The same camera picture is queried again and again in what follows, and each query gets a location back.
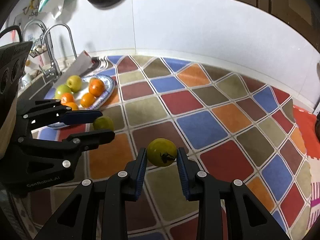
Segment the orange on plate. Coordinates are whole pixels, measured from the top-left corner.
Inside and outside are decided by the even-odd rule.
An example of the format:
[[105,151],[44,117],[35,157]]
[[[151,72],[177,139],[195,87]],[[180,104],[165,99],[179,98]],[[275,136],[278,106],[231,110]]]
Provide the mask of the orange on plate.
[[105,84],[100,79],[91,78],[88,91],[97,98],[105,91]]
[[95,103],[96,101],[96,98],[93,94],[91,93],[85,93],[82,97],[81,97],[81,100],[80,100],[80,105],[83,107],[83,108],[88,108],[90,106],[93,105],[93,103]]
[[63,93],[60,100],[62,105],[66,105],[67,103],[74,102],[74,97],[72,93]]

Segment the orange on plate left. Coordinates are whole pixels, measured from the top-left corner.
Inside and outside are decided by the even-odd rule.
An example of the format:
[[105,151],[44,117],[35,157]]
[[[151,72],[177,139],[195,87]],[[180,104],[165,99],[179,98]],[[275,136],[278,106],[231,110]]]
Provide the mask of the orange on plate left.
[[72,93],[63,93],[60,100],[62,105],[66,105],[67,103],[74,102],[74,97]]

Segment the orange on plate front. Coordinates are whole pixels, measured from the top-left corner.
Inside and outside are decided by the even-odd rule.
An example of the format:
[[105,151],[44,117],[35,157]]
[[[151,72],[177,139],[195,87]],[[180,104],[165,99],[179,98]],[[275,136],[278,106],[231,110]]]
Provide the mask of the orange on plate front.
[[95,103],[96,101],[96,98],[93,94],[91,93],[85,93],[82,97],[81,97],[81,100],[80,100],[80,105],[83,107],[83,108],[88,108],[90,106],[93,105],[93,103]]

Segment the small green citrus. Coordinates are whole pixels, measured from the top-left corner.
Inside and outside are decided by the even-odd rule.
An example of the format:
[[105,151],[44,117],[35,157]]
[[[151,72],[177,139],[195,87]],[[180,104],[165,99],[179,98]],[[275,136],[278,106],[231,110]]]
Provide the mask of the small green citrus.
[[93,122],[93,128],[95,131],[101,130],[101,129],[108,129],[111,131],[114,131],[114,123],[111,118],[108,116],[100,116],[95,119]]

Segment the yellow apple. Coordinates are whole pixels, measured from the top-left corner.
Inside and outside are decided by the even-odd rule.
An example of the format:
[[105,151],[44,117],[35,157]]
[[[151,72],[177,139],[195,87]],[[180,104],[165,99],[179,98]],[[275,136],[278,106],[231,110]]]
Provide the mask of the yellow apple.
[[73,93],[77,93],[82,88],[82,79],[78,75],[72,75],[67,79],[66,85],[71,89]]

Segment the colourful diamond pattern mat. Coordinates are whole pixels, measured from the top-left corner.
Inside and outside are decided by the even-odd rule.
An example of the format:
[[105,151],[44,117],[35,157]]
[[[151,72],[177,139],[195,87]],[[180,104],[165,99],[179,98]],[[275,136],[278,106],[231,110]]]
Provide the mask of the colourful diamond pattern mat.
[[157,138],[183,147],[200,168],[242,180],[291,239],[319,217],[316,116],[272,85],[222,68],[149,56],[108,56],[97,72],[116,86],[103,104],[114,141],[79,159],[72,181],[33,192],[22,216],[35,235],[82,180],[106,179]]

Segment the large orange fruit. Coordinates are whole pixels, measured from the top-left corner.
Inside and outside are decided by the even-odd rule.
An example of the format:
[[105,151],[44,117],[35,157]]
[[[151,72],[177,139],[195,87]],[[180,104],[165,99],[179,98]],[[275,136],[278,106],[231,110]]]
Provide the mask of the large orange fruit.
[[74,102],[67,102],[65,103],[65,106],[71,107],[73,111],[77,111],[79,109],[78,105]]

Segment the chrome kitchen faucet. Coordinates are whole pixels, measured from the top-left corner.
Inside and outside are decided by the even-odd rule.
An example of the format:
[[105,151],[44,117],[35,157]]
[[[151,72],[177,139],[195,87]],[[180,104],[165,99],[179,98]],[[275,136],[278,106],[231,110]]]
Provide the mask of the chrome kitchen faucet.
[[43,32],[42,41],[47,48],[49,56],[49,67],[47,69],[41,69],[43,79],[45,83],[48,83],[50,81],[56,81],[62,75],[62,69],[58,63],[59,56],[62,55],[62,49],[58,48],[58,37],[56,31],[54,31],[55,27],[66,28],[74,58],[77,59],[78,56],[75,50],[71,29],[67,24],[57,23],[47,28],[44,22],[39,21],[38,25]]

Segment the large green apple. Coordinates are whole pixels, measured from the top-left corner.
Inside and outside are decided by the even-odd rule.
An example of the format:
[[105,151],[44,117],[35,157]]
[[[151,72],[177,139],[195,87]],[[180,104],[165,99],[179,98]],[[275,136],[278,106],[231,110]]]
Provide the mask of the large green apple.
[[55,90],[55,99],[61,99],[65,93],[71,93],[72,90],[65,84],[59,85]]

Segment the orange on plate top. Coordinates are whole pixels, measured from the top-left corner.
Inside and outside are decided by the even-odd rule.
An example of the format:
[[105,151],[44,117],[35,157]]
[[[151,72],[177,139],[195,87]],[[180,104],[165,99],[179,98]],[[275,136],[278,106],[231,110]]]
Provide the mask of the orange on plate top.
[[105,91],[105,84],[100,79],[91,78],[88,91],[97,98]]

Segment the blue white porcelain plate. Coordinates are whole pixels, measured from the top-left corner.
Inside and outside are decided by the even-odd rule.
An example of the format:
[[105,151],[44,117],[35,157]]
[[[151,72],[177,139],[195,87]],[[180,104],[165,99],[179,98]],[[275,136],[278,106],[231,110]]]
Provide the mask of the blue white porcelain plate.
[[96,110],[112,95],[115,85],[114,79],[104,74],[71,75],[55,84],[44,98],[60,100],[73,111]]

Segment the green persimmon with calyx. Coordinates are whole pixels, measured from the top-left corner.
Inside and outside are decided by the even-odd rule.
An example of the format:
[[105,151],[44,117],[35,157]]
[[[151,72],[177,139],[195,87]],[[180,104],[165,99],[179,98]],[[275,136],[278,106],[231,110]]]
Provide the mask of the green persimmon with calyx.
[[157,138],[149,143],[147,149],[148,161],[157,167],[170,166],[177,157],[176,145],[167,139]]

